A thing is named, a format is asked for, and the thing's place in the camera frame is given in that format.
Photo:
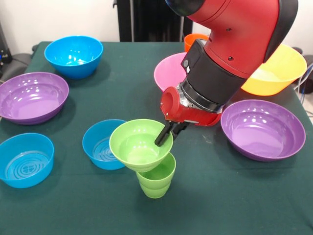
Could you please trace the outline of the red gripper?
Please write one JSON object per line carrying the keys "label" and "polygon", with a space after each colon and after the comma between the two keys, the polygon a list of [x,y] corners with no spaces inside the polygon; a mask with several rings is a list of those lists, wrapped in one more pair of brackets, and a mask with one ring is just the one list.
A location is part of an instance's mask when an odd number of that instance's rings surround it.
{"label": "red gripper", "polygon": [[197,126],[213,126],[220,121],[222,115],[200,109],[187,99],[180,88],[175,87],[169,87],[163,92],[160,108],[167,122],[155,139],[157,146],[162,146],[171,132],[173,137],[177,137],[189,126],[189,123]]}

